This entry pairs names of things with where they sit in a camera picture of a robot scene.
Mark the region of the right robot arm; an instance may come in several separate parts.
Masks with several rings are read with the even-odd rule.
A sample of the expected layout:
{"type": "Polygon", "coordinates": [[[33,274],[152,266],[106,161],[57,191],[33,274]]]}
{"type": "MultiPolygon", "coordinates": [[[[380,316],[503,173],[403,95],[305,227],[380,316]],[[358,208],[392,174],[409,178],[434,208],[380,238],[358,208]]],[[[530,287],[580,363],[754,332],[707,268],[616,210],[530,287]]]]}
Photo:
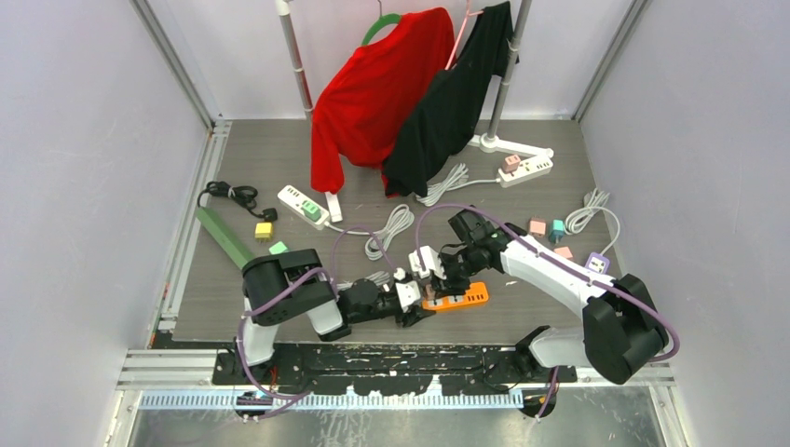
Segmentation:
{"type": "Polygon", "coordinates": [[[677,353],[677,333],[640,278],[594,272],[473,206],[457,209],[448,221],[459,240],[456,252],[419,245],[410,256],[412,271],[429,279],[436,295],[459,295],[474,276],[493,269],[537,287],[580,321],[577,328],[540,326],[516,344],[518,373],[526,381],[582,367],[623,385],[646,364],[677,353]]]}

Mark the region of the teal plug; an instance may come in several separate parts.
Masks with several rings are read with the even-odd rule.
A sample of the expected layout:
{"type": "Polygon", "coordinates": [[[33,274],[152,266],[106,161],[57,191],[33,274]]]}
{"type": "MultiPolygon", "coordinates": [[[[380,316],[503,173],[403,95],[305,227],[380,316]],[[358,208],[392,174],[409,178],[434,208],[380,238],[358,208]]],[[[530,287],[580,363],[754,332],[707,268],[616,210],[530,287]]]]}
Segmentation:
{"type": "Polygon", "coordinates": [[[559,243],[565,234],[565,223],[559,219],[552,220],[550,231],[548,233],[548,240],[551,242],[551,244],[559,243]]]}

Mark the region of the orange power strip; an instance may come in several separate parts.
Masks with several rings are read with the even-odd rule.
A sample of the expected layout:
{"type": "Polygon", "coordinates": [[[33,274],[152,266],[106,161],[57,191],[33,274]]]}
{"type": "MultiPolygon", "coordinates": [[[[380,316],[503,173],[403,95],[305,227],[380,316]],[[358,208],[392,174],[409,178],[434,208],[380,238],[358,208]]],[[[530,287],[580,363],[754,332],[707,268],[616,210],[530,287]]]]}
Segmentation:
{"type": "Polygon", "coordinates": [[[435,312],[450,312],[485,305],[488,301],[489,293],[485,284],[483,282],[473,282],[467,292],[462,295],[445,296],[430,301],[426,300],[424,295],[424,300],[421,304],[425,309],[434,310],[435,312]]]}

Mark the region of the green power strip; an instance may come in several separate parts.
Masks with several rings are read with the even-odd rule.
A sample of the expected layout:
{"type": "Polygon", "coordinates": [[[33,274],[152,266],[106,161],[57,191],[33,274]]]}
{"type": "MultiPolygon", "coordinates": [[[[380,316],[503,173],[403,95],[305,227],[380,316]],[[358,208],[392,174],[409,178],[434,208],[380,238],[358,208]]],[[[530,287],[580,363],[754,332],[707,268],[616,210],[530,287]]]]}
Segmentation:
{"type": "Polygon", "coordinates": [[[216,211],[198,207],[195,216],[239,270],[254,258],[252,251],[216,211]]]}

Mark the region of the yellow plug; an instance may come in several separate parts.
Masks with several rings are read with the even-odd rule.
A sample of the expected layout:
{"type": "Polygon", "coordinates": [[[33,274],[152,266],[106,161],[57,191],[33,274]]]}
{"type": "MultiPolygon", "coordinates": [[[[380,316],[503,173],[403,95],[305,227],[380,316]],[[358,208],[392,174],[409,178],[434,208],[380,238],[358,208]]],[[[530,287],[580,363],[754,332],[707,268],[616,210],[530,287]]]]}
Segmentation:
{"type": "Polygon", "coordinates": [[[253,236],[257,241],[271,240],[274,234],[274,226],[271,222],[259,222],[254,227],[253,236]]]}

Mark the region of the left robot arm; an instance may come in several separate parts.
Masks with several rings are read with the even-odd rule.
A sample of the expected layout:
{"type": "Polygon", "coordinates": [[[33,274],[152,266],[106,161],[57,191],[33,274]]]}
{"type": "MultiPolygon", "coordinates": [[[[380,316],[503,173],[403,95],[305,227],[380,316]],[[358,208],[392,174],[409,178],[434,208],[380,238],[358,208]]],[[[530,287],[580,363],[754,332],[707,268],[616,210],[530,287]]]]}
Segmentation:
{"type": "Polygon", "coordinates": [[[435,314],[423,307],[423,291],[403,269],[384,282],[358,279],[338,287],[316,251],[286,251],[250,260],[241,268],[244,313],[236,343],[235,371],[251,385],[271,373],[279,326],[306,315],[322,342],[351,334],[352,326],[394,318],[402,328],[435,314]]]}

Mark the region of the purple power strip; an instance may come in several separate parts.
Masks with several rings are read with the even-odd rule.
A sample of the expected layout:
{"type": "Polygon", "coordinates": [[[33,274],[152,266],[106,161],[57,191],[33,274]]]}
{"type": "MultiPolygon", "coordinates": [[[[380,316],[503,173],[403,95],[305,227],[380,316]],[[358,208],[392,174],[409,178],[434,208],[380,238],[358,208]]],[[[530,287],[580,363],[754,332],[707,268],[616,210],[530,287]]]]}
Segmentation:
{"type": "Polygon", "coordinates": [[[610,260],[602,253],[592,252],[584,266],[592,272],[604,275],[610,267],[610,260]]]}

